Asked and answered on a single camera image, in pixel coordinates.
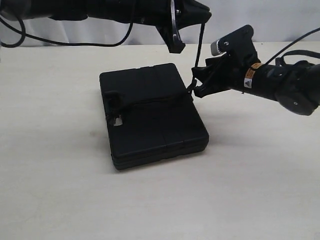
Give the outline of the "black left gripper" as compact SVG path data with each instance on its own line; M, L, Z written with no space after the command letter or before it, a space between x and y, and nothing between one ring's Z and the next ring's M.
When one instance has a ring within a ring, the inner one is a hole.
M182 42L178 29L206 24L212 16L210 8L196 0L175 0L175 21L171 25L171 0L138 0L134 22L155 26L169 53L180 54L186 44Z

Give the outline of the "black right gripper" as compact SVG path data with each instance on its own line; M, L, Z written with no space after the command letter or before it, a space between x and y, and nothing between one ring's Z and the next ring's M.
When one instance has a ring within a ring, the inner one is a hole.
M227 90L252 94L253 76L262 65L258 59L240 65L228 55L207 58L205 66L195 66L191 69L192 76L195 78L218 76L218 82L211 80L202 82L194 89L194 95L204 98Z

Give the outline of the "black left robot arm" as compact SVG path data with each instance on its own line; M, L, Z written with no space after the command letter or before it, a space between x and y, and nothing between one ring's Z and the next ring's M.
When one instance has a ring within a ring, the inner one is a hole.
M124 37L110 44L111 48L129 38L134 24L153 26L172 54L180 54L186 46L181 29L205 26L212 16L210 8L196 0L2 0L0 15L2 22L19 22L23 38L28 36L24 21L32 19L76 22L94 18L128 24Z

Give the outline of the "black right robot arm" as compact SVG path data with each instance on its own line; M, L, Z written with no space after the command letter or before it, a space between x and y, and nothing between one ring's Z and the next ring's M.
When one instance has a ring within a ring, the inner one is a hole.
M301 116L310 116L320 105L320 66L306 60L271 65L256 54L238 61L226 53L193 67L192 75L201 82L194 89L198 98L234 90L277 102Z

